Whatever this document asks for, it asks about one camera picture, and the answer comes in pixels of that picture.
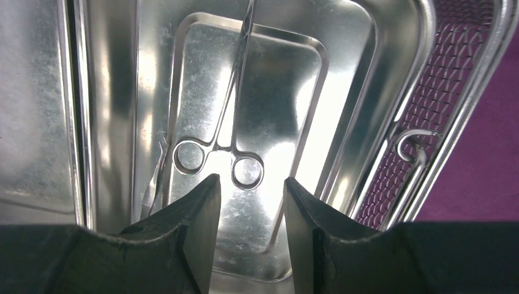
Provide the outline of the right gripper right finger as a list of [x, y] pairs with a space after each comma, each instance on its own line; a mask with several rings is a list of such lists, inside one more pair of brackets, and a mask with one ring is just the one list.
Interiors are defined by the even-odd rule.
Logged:
[[283, 201], [296, 293], [517, 293], [517, 222], [364, 226], [294, 178]]

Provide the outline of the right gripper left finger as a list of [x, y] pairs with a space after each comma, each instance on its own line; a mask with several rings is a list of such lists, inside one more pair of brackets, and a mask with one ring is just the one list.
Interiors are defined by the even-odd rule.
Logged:
[[208, 293], [219, 175], [118, 234], [77, 225], [3, 225], [2, 293]]

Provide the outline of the steel surgical forceps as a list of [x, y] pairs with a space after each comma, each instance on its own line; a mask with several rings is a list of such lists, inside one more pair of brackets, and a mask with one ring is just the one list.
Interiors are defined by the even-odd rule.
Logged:
[[[223, 101], [223, 106], [220, 111], [217, 125], [210, 141], [203, 141], [194, 136], [186, 136], [179, 139], [173, 148], [173, 166], [182, 175], [194, 176], [199, 174], [206, 162], [210, 153], [222, 151], [229, 154], [231, 159], [231, 180], [235, 187], [241, 190], [256, 189], [264, 178], [264, 162], [257, 153], [251, 151], [241, 151], [237, 147], [237, 111], [241, 104], [242, 85], [244, 81], [244, 69], [248, 55], [248, 45], [253, 31], [253, 19], [255, 14], [256, 2], [249, 1], [245, 17], [242, 21], [241, 30], [237, 39], [237, 45], [234, 53], [233, 65], [231, 68], [230, 80]], [[231, 140], [228, 147], [223, 147], [218, 144], [218, 137], [222, 130], [223, 120], [227, 113], [232, 113], [232, 128]], [[179, 151], [183, 146], [196, 146], [202, 155], [202, 160], [196, 168], [188, 168], [182, 163]], [[238, 178], [237, 166], [244, 160], [250, 160], [257, 164], [259, 172], [258, 176], [251, 182], [242, 181]]]

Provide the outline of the steel instrument tray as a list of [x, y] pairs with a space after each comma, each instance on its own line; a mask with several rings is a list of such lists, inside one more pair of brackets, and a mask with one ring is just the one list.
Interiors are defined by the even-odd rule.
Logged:
[[[77, 225], [118, 234], [220, 177], [208, 293], [296, 293], [283, 201], [294, 178], [378, 231], [416, 222], [518, 26], [517, 1], [255, 1], [237, 147], [257, 153], [253, 190], [228, 153], [194, 176], [182, 137], [210, 141], [249, 1], [2, 1], [1, 227]], [[442, 132], [402, 129], [445, 25], [486, 37]]]

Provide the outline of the purple cloth wrap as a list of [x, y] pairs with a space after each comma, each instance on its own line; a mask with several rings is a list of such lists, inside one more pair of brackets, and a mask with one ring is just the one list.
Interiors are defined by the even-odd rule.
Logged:
[[[447, 24], [405, 110], [402, 129], [442, 132], [486, 37]], [[518, 219], [518, 37], [514, 36], [422, 205], [419, 221]]]

